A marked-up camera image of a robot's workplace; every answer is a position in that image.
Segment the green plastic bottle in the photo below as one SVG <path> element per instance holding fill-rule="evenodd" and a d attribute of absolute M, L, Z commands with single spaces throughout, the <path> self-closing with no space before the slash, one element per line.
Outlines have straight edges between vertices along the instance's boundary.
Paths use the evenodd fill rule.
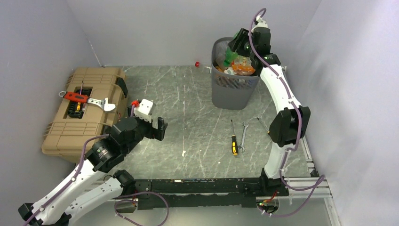
<path fill-rule="evenodd" d="M 232 51 L 230 47 L 227 47 L 224 56 L 225 59 L 223 61 L 223 66 L 230 67 L 234 63 L 235 59 L 238 57 L 238 53 Z"/>

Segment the orange bottle pack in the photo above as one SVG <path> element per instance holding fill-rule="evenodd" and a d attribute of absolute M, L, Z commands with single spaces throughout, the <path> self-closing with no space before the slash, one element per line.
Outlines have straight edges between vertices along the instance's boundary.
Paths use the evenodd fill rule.
<path fill-rule="evenodd" d="M 236 74 L 242 76 L 250 76 L 255 72 L 255 69 L 252 67 L 251 59 L 246 56 L 236 57 L 231 67 Z"/>

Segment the grey mesh waste bin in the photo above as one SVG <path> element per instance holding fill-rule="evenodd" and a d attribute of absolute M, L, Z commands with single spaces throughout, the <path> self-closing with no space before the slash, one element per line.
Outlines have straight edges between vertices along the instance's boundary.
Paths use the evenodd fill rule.
<path fill-rule="evenodd" d="M 216 59 L 224 56 L 232 37 L 219 38 L 211 52 L 211 100 L 214 106 L 227 110 L 244 109 L 256 86 L 259 76 L 241 76 L 223 73 L 216 69 Z"/>

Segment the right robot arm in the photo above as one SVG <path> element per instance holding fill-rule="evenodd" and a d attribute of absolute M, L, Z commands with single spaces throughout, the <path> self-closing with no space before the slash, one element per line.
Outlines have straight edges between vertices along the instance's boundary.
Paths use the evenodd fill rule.
<path fill-rule="evenodd" d="M 263 168 L 267 178 L 259 183 L 264 195 L 277 190 L 275 179 L 284 177 L 287 160 L 292 152 L 297 151 L 311 115 L 309 107 L 303 106 L 289 87 L 284 66 L 271 52 L 270 39 L 269 28 L 256 27 L 252 31 L 242 28 L 228 43 L 232 52 L 250 58 L 254 75 L 265 83 L 276 108 L 276 116 L 268 130 L 272 140 L 271 153 Z"/>

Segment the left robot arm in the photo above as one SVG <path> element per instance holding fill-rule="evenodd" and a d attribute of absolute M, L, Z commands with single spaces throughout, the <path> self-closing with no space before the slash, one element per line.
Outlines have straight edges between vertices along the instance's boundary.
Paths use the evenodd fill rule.
<path fill-rule="evenodd" d="M 114 124 L 108 135 L 94 137 L 96 142 L 88 151 L 85 142 L 80 162 L 67 178 L 39 201 L 18 208 L 24 225 L 72 226 L 107 200 L 132 196 L 136 182 L 126 170 L 116 171 L 108 181 L 89 192 L 85 190 L 123 162 L 144 138 L 163 140 L 167 126 L 161 117 L 155 128 L 151 121 L 133 116 Z"/>

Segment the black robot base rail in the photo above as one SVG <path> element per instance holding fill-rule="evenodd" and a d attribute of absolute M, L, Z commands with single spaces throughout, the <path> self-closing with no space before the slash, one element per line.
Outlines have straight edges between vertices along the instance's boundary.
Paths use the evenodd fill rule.
<path fill-rule="evenodd" d="M 279 179 L 202 178 L 202 179 L 137 179 L 135 196 L 139 210 L 179 207 L 240 206 L 255 207 L 258 202 L 288 196 Z"/>

